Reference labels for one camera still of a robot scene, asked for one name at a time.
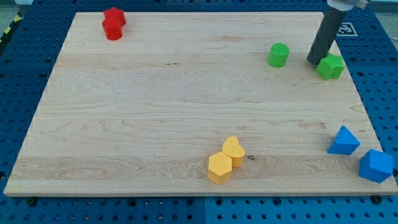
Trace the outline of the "silver rod mount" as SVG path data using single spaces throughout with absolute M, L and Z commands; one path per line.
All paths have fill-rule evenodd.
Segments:
M 354 7 L 366 9 L 370 0 L 327 0 L 326 3 L 339 11 L 349 11 Z

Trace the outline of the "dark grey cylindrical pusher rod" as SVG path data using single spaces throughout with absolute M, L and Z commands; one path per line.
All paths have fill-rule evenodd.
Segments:
M 328 55 L 346 14 L 346 11 L 340 11 L 328 6 L 307 56 L 307 61 L 310 64 L 318 65 L 320 60 Z

